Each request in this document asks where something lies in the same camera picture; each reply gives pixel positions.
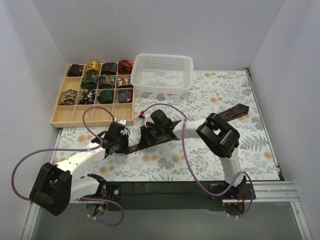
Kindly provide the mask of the brown paisley patterned tie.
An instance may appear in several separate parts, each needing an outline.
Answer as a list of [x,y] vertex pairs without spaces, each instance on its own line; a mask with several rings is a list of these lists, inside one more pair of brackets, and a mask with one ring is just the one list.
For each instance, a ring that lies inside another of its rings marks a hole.
[[[185,138],[200,138],[209,149],[219,157],[231,157],[235,148],[239,146],[240,133],[229,124],[229,121],[245,116],[249,107],[237,104],[220,113],[211,113],[208,117],[198,121],[184,122],[173,121],[173,134],[175,140],[179,141],[182,136]],[[140,151],[139,144],[129,147],[128,153]]]

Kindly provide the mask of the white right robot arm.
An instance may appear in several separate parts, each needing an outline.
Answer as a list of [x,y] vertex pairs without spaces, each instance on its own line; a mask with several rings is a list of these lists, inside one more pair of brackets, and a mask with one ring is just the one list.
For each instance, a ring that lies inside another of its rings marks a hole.
[[202,139],[221,161],[227,195],[237,199],[245,192],[247,179],[242,173],[238,156],[240,134],[218,114],[211,113],[194,121],[173,121],[158,109],[144,117],[140,131],[139,150],[173,140]]

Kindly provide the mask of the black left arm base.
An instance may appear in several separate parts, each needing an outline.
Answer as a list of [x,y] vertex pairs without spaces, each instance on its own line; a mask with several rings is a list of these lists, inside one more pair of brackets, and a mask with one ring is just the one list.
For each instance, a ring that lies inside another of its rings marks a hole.
[[79,183],[71,188],[70,199],[80,201],[81,198],[88,198],[94,203],[86,203],[86,214],[89,217],[101,217],[108,211],[109,201],[120,199],[120,190],[112,186],[103,186],[98,189],[98,183]]

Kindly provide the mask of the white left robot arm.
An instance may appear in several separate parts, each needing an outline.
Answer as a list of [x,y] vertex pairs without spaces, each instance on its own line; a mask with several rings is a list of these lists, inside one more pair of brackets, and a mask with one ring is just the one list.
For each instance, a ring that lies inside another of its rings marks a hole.
[[39,170],[29,195],[30,200],[54,216],[60,215],[72,201],[83,197],[108,199],[112,190],[107,181],[95,173],[84,174],[92,165],[115,153],[129,149],[126,120],[110,124],[92,139],[85,151],[57,164],[45,163]]

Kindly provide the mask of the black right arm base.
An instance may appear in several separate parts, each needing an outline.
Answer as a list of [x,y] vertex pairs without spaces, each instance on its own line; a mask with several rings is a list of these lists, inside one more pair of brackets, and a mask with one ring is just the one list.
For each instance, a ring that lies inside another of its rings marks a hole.
[[221,196],[209,196],[212,202],[210,211],[225,212],[231,216],[240,216],[246,212],[246,201],[256,199],[256,194],[253,193],[252,186],[245,183],[243,186],[232,186],[228,192]]

